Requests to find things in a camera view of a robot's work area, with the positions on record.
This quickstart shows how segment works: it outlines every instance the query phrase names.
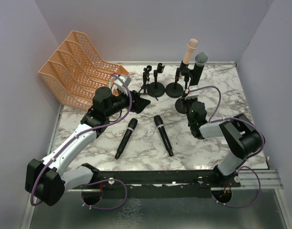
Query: round stand base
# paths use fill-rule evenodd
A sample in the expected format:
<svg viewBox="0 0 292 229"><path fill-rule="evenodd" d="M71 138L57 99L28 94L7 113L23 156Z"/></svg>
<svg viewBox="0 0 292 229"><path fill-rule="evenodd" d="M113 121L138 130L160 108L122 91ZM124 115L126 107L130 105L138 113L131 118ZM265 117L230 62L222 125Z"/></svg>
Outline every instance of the round stand base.
<svg viewBox="0 0 292 229"><path fill-rule="evenodd" d="M178 98L175 103L176 110L181 114L186 114L184 107L182 106L181 98Z"/></svg>
<svg viewBox="0 0 292 229"><path fill-rule="evenodd" d="M176 84L176 88L174 89L175 83L170 83L166 86L166 94L171 98L179 98L183 93L183 87L180 84Z"/></svg>
<svg viewBox="0 0 292 229"><path fill-rule="evenodd" d="M150 93L149 95L151 97L161 97L162 95L164 95L165 93L165 87L163 84L161 83L157 83L157 88L155 88L155 82L152 82L148 85L148 89L147 89L148 93Z"/></svg>

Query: black wireless microphone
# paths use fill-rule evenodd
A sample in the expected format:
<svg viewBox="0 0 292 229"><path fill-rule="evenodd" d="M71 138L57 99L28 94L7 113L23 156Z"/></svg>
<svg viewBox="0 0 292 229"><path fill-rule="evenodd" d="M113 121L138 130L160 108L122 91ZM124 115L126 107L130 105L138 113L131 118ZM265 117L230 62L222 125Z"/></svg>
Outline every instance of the black wireless microphone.
<svg viewBox="0 0 292 229"><path fill-rule="evenodd" d="M123 153L126 145L127 145L127 142L129 141L129 138L132 134L132 132L134 131L134 129L136 128L136 125L137 125L137 120L135 118L131 119L129 124L128 124L128 127L127 127L127 130L125 132L125 135L121 141L121 144L119 144L119 147L116 151L116 155L115 155L115 159L119 159L119 157L121 156L121 154Z"/></svg>
<svg viewBox="0 0 292 229"><path fill-rule="evenodd" d="M167 133L165 131L165 128L164 128L164 124L163 124L163 120L162 118L159 116L159 115L156 115L154 117L154 121L155 121L155 124L157 126L157 129L159 130L160 132L160 135L161 135L161 138L163 140L163 143L165 145L165 148L168 152L168 154L170 156L173 156L174 153L173 153L173 148L171 147L171 144L169 142L169 139L168 139L168 136L167 136Z"/></svg>
<svg viewBox="0 0 292 229"><path fill-rule="evenodd" d="M194 69L191 71L192 78L189 82L189 86L198 85L204 65L208 62L208 55L205 52L200 52L195 57Z"/></svg>

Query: orange plastic file organizer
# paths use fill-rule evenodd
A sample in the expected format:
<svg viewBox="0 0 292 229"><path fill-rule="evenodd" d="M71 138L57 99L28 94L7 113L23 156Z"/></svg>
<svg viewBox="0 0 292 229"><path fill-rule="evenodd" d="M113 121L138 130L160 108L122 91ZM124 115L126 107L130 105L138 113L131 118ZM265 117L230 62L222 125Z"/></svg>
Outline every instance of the orange plastic file organizer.
<svg viewBox="0 0 292 229"><path fill-rule="evenodd" d="M82 32L72 31L39 71L63 105L87 111L97 88L108 86L111 73L129 72L105 62Z"/></svg>

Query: gray floor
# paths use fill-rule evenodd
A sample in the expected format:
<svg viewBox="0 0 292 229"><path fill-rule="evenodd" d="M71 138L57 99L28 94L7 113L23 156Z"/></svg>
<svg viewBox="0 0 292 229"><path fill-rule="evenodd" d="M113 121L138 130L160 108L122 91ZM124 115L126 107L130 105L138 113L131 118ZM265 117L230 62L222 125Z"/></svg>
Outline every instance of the gray floor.
<svg viewBox="0 0 292 229"><path fill-rule="evenodd" d="M35 209L31 229L285 229L273 189L263 190L249 208L231 209L213 199L128 199L113 211L82 207L80 192L67 192L53 207ZM230 203L242 205L255 198L256 190L235 190ZM102 200L104 206L117 200Z"/></svg>

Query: beige microphone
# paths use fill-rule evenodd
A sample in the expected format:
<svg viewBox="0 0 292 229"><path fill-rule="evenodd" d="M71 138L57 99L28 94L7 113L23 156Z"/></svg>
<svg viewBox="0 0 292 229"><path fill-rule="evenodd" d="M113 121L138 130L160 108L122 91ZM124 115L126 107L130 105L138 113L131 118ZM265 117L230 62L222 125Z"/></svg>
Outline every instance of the beige microphone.
<svg viewBox="0 0 292 229"><path fill-rule="evenodd" d="M183 64L189 64L189 61L192 59L193 53L196 50L197 46L198 41L196 39L190 39L188 43L188 50L186 51L183 58Z"/></svg>

